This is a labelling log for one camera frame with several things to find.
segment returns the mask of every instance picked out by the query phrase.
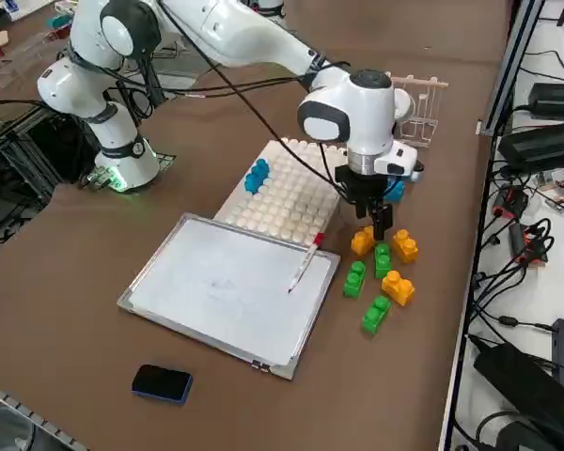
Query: lego brick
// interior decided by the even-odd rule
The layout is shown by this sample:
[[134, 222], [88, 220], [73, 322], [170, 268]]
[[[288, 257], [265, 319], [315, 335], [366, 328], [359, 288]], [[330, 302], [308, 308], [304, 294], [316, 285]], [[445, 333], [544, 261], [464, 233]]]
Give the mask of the lego brick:
[[251, 169], [251, 173], [244, 179], [244, 189], [251, 194], [258, 193], [263, 181], [265, 181], [269, 174], [270, 166], [265, 160], [259, 158]]
[[374, 227], [371, 225], [356, 232], [351, 239], [351, 248], [360, 257], [367, 254], [374, 247], [374, 244], [376, 244], [374, 240]]
[[[396, 179], [394, 177], [389, 177], [388, 182], [386, 183], [386, 189], [388, 190], [391, 186], [395, 184]], [[402, 180], [395, 185], [395, 188], [391, 190], [390, 193], [384, 196], [384, 200], [386, 202], [400, 202], [403, 198], [403, 194], [405, 193], [405, 182]]]
[[366, 265], [362, 261], [354, 261], [347, 275], [345, 282], [345, 289], [343, 293], [350, 298], [359, 297], [361, 287], [364, 285], [364, 278], [366, 277]]
[[388, 244], [381, 242], [374, 249], [375, 275], [377, 279], [382, 279], [391, 271], [391, 256]]
[[[318, 145], [283, 140], [320, 172], [324, 170]], [[347, 162], [347, 157], [336, 147], [323, 147], [331, 171]], [[248, 175], [254, 176], [260, 185], [258, 190], [254, 194], [247, 192], [244, 177], [214, 219], [279, 240], [310, 245], [318, 233], [325, 231], [335, 213], [337, 191], [299, 165], [277, 142], [271, 141], [259, 159], [270, 166], [267, 178], [261, 184], [252, 173], [253, 167], [259, 165], [256, 160]]]
[[393, 236], [391, 248], [403, 263], [411, 263], [417, 258], [417, 243], [405, 229]]
[[412, 300], [415, 293], [414, 285], [408, 279], [401, 278], [397, 271], [389, 271], [383, 279], [383, 291], [393, 301], [404, 307]]
[[361, 321], [362, 329], [371, 334], [376, 334], [390, 306], [391, 303], [385, 296], [377, 296], [374, 299], [374, 304], [368, 309]]

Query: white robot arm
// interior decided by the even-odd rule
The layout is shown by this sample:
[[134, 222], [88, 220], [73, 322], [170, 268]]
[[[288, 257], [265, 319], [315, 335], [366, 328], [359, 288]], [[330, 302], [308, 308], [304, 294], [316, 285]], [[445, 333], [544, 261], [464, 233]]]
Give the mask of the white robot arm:
[[[270, 62], [304, 76], [309, 93], [298, 109], [301, 127], [317, 141], [346, 143], [355, 175], [411, 177], [419, 169], [417, 152], [392, 134], [396, 121], [410, 114], [409, 95], [395, 89], [383, 72], [349, 74], [330, 66], [323, 55], [246, 1], [80, 0], [70, 54], [42, 74], [39, 93], [55, 110], [82, 118], [96, 133], [102, 145], [97, 164], [117, 174], [120, 191], [144, 185], [158, 173], [156, 158], [125, 107], [103, 99], [112, 80], [97, 68], [117, 70], [122, 57], [146, 58], [162, 40], [178, 35], [180, 27], [224, 66]], [[282, 4], [259, 3], [267, 1]]]

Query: yellow lego brick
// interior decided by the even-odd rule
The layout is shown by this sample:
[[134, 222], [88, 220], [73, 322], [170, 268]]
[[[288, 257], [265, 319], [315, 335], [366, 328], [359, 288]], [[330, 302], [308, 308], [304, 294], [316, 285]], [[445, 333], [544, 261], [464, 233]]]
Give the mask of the yellow lego brick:
[[391, 248], [403, 263], [411, 263], [417, 258], [417, 244], [405, 229], [393, 236]]
[[397, 271], [389, 271], [383, 279], [383, 291], [404, 307], [412, 300], [415, 288], [408, 279], [402, 279]]
[[351, 239], [351, 248], [360, 257], [367, 254], [374, 244], [374, 227], [371, 225], [355, 233]]

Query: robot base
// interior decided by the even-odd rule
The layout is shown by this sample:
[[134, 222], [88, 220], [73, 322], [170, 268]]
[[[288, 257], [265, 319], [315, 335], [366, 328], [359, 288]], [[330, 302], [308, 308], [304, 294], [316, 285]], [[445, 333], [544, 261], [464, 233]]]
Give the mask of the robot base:
[[160, 165], [156, 153], [146, 139], [144, 139], [144, 149], [144, 153], [139, 158], [117, 159], [99, 153], [94, 160], [95, 178], [88, 176], [88, 179], [91, 179], [94, 185], [107, 185], [118, 193], [148, 184], [159, 174]]

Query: table surface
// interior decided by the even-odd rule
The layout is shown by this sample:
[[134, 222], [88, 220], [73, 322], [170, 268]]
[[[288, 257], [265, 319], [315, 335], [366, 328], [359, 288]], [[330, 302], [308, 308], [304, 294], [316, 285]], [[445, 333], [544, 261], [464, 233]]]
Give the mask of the table surface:
[[[547, 2], [541, 17], [557, 17], [561, 6], [563, 4], [560, 5], [560, 2]], [[564, 27], [557, 27], [555, 23], [539, 21], [526, 52], [534, 54], [547, 50], [557, 50], [564, 60]], [[564, 77], [564, 69], [559, 66], [554, 54], [526, 55], [522, 67], [540, 73]], [[559, 82], [520, 72], [514, 89], [514, 105], [527, 103], [528, 93], [534, 83]], [[517, 112], [514, 115], [512, 125], [514, 132], [521, 132], [529, 130], [528, 126], [556, 123], [559, 122], [533, 119], [528, 113]], [[496, 187], [491, 185], [491, 191], [495, 189]], [[554, 195], [555, 193], [550, 191], [545, 194]], [[486, 224], [489, 223], [491, 217], [488, 211]], [[551, 220], [551, 235], [556, 238], [554, 247], [548, 253], [549, 263], [545, 268], [529, 270], [524, 282], [519, 287], [502, 294], [490, 305], [489, 313], [496, 317], [508, 315], [514, 316], [520, 321], [544, 324], [553, 324], [556, 319], [564, 319], [564, 213], [560, 214], [551, 209], [545, 204], [544, 199], [537, 195], [530, 200], [522, 223], [533, 224], [541, 218]], [[483, 240], [489, 234], [498, 230], [504, 223], [505, 220], [496, 222], [484, 235]], [[502, 232], [499, 239], [502, 241], [502, 245], [489, 246], [481, 253], [478, 265], [479, 271], [491, 274], [503, 268], [510, 261], [508, 231]], [[515, 276], [511, 282], [518, 280], [519, 276]], [[533, 328], [510, 329], [496, 325], [494, 321], [491, 321], [491, 323], [497, 327], [500, 334], [520, 350], [545, 359], [552, 359], [552, 340], [549, 334]], [[480, 319], [473, 321], [469, 332], [499, 341]], [[461, 426], [471, 433], [474, 433], [480, 421], [487, 415], [498, 411], [513, 410], [510, 404], [473, 368], [477, 355], [476, 348], [468, 341], [464, 354], [456, 417]], [[492, 421], [483, 429], [482, 441], [495, 443], [499, 430], [510, 421], [512, 420], [508, 418]], [[454, 443], [465, 443], [465, 440], [457, 431], [454, 431], [454, 439]]]
[[[450, 83], [432, 146], [420, 152], [425, 177], [408, 188], [391, 230], [406, 227], [418, 240], [417, 263], [398, 266], [415, 299], [394, 305], [375, 337], [359, 329], [380, 293], [373, 265], [359, 300], [341, 294], [354, 259], [347, 211], [328, 230], [324, 248], [342, 261], [291, 382], [116, 306], [180, 216], [212, 217], [270, 139], [236, 99], [176, 100], [142, 127], [154, 148], [178, 155], [149, 189], [121, 196], [61, 186], [0, 250], [0, 389], [97, 450], [432, 449], [488, 159], [475, 129], [505, 45], [508, 3], [287, 2], [290, 25], [332, 59]], [[240, 82], [280, 71], [229, 73]], [[220, 84], [212, 74], [205, 83]], [[249, 98], [280, 133], [300, 137], [304, 95], [278, 86]], [[132, 395], [146, 363], [194, 375], [184, 407]]]

